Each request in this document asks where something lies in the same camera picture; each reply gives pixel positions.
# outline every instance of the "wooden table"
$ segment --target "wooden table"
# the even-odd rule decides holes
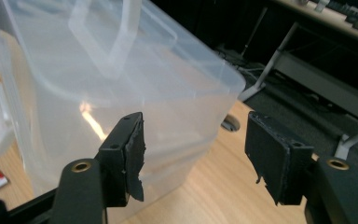
[[[243,152],[250,110],[237,102],[229,114],[241,128],[235,133],[220,129],[181,187],[123,223],[305,223],[304,203],[276,206],[264,184],[255,183],[255,170]],[[33,198],[16,145],[0,157],[0,169],[10,181],[0,189],[8,209]]]

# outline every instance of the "container lid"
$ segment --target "container lid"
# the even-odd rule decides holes
[[[221,74],[222,60],[148,1],[5,3],[35,80],[62,98],[109,106],[243,88],[237,74]],[[225,85],[230,78],[237,81]]]

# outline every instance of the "dark background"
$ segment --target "dark background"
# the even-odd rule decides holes
[[[242,53],[263,9],[261,0],[153,0],[211,49],[224,45]],[[243,57],[266,64],[293,24],[268,9]],[[358,89],[358,52],[299,29],[288,47],[294,55]]]

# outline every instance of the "table surface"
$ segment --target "table surface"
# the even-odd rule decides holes
[[[255,183],[255,170],[243,152],[250,110],[237,102],[229,114],[241,128],[235,133],[220,129],[181,187],[123,223],[305,223],[305,200],[300,206],[276,206],[264,184]],[[0,188],[8,209],[33,199],[15,143],[0,157],[0,169],[9,179]]]

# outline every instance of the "translucent plastic box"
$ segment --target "translucent plastic box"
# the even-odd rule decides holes
[[[183,182],[245,85],[145,0],[0,0],[0,74],[36,195],[142,111],[145,204]]]

